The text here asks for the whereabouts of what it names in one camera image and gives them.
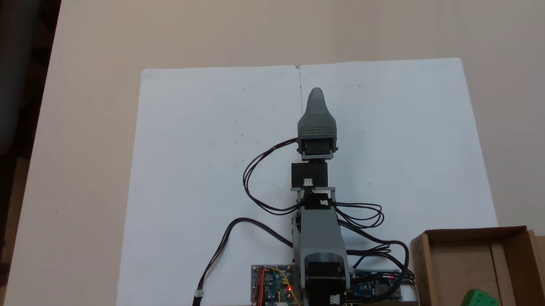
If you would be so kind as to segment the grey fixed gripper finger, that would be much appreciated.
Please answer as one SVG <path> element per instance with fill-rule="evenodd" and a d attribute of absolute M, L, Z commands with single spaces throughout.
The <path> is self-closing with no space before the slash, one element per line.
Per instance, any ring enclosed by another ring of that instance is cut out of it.
<path fill-rule="evenodd" d="M 335 138 L 338 126 L 327 108 L 323 90 L 311 90 L 303 116 L 298 122 L 299 139 Z"/>

